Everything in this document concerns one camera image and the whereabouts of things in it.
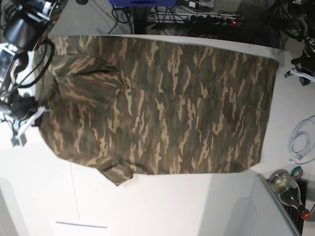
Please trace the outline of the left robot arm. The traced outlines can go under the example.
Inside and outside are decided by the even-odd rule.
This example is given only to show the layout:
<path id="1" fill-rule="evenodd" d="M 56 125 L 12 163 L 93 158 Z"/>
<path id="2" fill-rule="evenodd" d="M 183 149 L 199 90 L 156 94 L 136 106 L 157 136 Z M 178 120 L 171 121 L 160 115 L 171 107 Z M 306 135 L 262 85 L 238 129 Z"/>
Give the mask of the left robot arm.
<path id="1" fill-rule="evenodd" d="M 315 2 L 313 0 L 276 0 L 269 13 L 281 9 L 286 16 L 288 26 L 278 20 L 277 27 L 289 38 L 304 43 L 302 55 L 292 59 L 293 68 L 284 76 L 298 77 L 302 86 L 315 81 Z"/>

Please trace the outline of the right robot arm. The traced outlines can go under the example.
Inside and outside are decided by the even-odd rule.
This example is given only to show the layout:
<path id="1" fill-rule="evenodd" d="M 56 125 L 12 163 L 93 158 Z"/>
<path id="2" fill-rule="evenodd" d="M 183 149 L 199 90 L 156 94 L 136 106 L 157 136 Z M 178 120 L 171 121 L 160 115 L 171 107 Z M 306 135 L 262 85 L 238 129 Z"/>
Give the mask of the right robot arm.
<path id="1" fill-rule="evenodd" d="M 50 47 L 47 39 L 62 11 L 67 5 L 65 0 L 15 0 L 16 10 L 5 26 L 3 36 L 7 44 L 0 51 L 0 110 L 14 120 L 25 120 L 37 111 L 34 97 L 23 98 L 18 89 L 26 89 L 36 84 L 48 68 L 44 65 L 36 79 L 24 85 L 17 82 L 18 73 L 29 63 L 28 52 L 37 50 L 41 45 Z"/>

